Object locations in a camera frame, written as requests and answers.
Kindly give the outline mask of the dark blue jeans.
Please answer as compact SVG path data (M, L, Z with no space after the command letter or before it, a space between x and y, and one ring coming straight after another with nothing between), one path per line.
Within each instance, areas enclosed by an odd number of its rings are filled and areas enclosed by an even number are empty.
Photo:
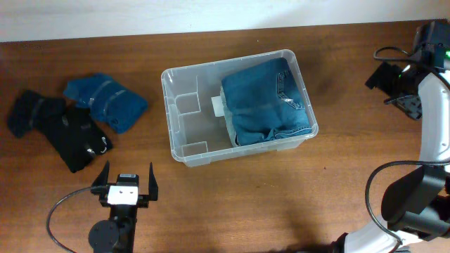
M239 146L310 134L307 107L285 58L222 79Z

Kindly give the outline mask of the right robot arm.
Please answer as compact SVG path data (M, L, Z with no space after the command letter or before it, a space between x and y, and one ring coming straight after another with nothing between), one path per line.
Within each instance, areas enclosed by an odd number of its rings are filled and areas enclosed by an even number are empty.
M325 252L408 252L413 243L449 237L449 24L432 21L420 26L413 48L404 58L383 58L366 86L388 95L408 117L421 120L420 158L379 166L369 176L365 204L371 222L342 234ZM390 184L382 199L381 216L371 208L375 176L393 166L415 169Z

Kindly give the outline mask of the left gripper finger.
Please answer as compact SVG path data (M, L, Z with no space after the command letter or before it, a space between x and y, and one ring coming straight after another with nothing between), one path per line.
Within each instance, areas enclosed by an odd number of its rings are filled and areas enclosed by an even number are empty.
M100 174L96 177L94 182L91 184L92 187L96 186L106 186L108 183L108 175L110 171L110 163L107 161L100 172Z
M157 183L155 175L154 175L153 163L150 163L150 166L149 166L148 200L149 201L157 201L158 200L158 183Z

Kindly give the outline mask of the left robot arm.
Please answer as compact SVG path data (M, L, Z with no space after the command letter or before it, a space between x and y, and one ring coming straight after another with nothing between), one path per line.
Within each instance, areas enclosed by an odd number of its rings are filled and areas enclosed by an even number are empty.
M132 253L140 208L158 200L158 183L149 167L148 193L139 193L137 174L119 174L115 183L108 182L107 162L92 183L91 194L98 196L102 207L110 210L109 218L95 223L89 231L89 244L94 253Z

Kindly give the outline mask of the light blue denim jeans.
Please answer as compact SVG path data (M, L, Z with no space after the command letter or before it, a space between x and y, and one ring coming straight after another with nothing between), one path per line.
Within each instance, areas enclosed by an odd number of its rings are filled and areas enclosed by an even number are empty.
M227 128L227 131L228 131L228 135L229 135L229 138L230 138L230 141L231 141L231 145L233 147L238 147L239 144L238 144L238 141L236 139L237 134L236 134L236 131L234 129L233 121L232 121L232 116L233 115L232 115L231 111L229 110L229 108L228 108L228 106L226 104L226 98L225 98L225 94L224 94L223 88L220 89L220 97L221 97L221 101L222 101L222 105L223 105L224 118L225 118L225 122L226 122L226 128Z

